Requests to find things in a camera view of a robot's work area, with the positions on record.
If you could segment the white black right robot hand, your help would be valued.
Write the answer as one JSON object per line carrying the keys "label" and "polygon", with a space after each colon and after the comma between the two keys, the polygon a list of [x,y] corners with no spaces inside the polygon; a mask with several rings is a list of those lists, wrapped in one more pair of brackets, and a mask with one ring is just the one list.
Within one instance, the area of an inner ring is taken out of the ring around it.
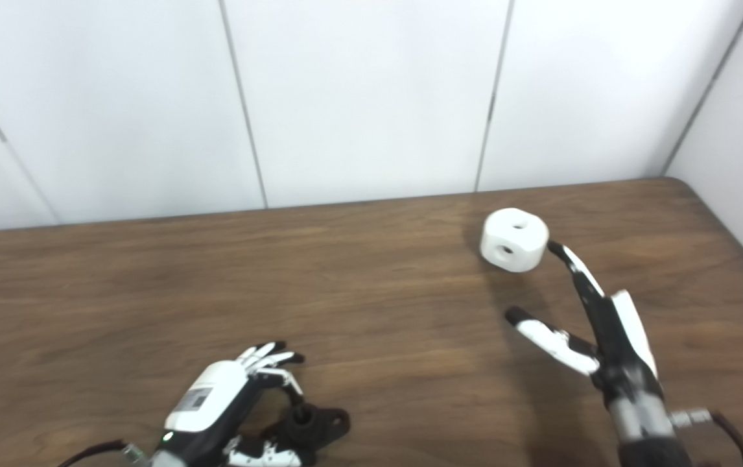
{"label": "white black right robot hand", "polygon": [[547,249],[565,264],[596,340],[588,342],[511,307],[505,319],[513,328],[559,363],[588,376],[604,404],[638,395],[665,394],[643,323],[629,292],[607,294],[575,252],[555,241]]}

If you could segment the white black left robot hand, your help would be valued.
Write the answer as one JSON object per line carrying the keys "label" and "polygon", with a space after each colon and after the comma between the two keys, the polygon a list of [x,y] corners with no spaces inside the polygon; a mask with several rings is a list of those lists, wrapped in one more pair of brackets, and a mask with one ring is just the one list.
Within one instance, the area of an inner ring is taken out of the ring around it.
{"label": "white black left robot hand", "polygon": [[300,384],[282,367],[304,361],[286,342],[266,342],[207,366],[166,417],[151,465],[223,465],[224,450],[266,390],[282,390],[292,404],[304,401]]}

